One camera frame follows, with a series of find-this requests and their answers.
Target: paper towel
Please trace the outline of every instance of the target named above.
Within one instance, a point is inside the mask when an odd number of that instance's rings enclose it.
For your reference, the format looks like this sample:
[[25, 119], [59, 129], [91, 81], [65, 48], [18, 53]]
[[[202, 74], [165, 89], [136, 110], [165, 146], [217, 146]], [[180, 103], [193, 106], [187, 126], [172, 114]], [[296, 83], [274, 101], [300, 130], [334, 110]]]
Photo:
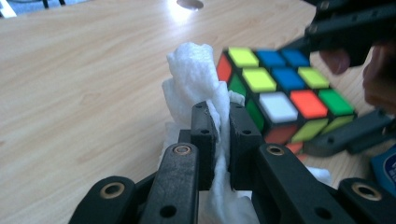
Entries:
[[[244, 97], [227, 91], [227, 84], [218, 80], [213, 49], [208, 45], [182, 44], [167, 55], [167, 60], [172, 78], [163, 83], [163, 93], [174, 122], [165, 124], [163, 152], [177, 142], [181, 129], [191, 128], [192, 107], [206, 101], [219, 139], [216, 143], [215, 177], [206, 200], [205, 214], [216, 223], [259, 223], [249, 197], [232, 191], [227, 172], [230, 160], [230, 101], [243, 105]], [[329, 182], [327, 171], [315, 169], [315, 172]]]

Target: cube face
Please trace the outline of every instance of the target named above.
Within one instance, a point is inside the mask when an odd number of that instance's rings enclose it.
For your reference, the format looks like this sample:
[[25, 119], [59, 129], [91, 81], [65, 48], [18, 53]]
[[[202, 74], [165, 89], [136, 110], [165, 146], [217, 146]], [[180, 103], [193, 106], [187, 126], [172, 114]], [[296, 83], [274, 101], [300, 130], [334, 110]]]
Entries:
[[228, 48], [219, 80], [245, 96], [267, 143], [300, 146], [356, 118], [354, 108], [298, 50]]

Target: table surface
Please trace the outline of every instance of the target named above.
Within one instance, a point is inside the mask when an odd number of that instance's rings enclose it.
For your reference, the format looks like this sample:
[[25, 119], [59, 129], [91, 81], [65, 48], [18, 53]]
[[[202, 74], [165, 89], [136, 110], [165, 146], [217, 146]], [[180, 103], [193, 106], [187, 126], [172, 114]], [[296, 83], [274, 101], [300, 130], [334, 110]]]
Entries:
[[[296, 0], [94, 0], [0, 20], [0, 222], [66, 223], [98, 180], [152, 174], [171, 121], [162, 82], [166, 54], [191, 41], [214, 48], [279, 48], [301, 35], [315, 9]], [[360, 113], [362, 67], [332, 76]], [[308, 157], [332, 185], [366, 177], [377, 147], [349, 156]]]

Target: blue square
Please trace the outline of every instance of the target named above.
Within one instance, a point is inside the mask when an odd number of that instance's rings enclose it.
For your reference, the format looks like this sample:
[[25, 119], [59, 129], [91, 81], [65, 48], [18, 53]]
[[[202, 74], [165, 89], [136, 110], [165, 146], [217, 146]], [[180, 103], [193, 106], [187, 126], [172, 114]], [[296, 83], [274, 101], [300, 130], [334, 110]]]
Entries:
[[284, 91], [303, 90], [305, 83], [291, 68], [274, 68], [273, 77]]
[[266, 67], [285, 66], [286, 61], [280, 54], [273, 50], [258, 50], [257, 57]]
[[309, 60], [297, 49], [283, 49], [281, 53], [292, 67], [310, 66]]

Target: green square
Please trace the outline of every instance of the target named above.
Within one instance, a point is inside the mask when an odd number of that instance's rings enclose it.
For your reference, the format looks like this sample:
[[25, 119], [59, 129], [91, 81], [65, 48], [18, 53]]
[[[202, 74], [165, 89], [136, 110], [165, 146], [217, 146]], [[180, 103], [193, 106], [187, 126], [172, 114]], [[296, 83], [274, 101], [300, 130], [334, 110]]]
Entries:
[[259, 59], [248, 48], [229, 48], [228, 54], [238, 67], [258, 67]]
[[228, 90], [238, 92], [239, 94], [245, 96], [245, 98], [247, 97], [247, 89], [245, 88], [244, 84], [242, 84], [241, 79], [236, 73], [233, 73]]
[[253, 92], [276, 90], [276, 82], [265, 68], [245, 68], [242, 77]]
[[336, 128], [339, 128], [343, 126], [344, 124], [349, 123], [355, 118], [355, 116], [344, 116], [344, 117], [338, 117], [334, 119], [321, 133], [328, 133], [329, 131], [332, 131]]
[[353, 107], [334, 89], [319, 91], [318, 96], [335, 116], [353, 114]]
[[324, 89], [330, 86], [329, 80], [312, 67], [300, 67], [298, 74], [311, 89]]
[[313, 119], [305, 123], [305, 125], [291, 138], [291, 142], [303, 142], [315, 137], [324, 127], [326, 127], [328, 119]]
[[262, 132], [264, 129], [264, 117], [262, 116], [260, 109], [256, 106], [256, 104], [254, 104], [252, 100], [247, 102], [246, 109], [257, 128], [260, 130], [260, 132]]

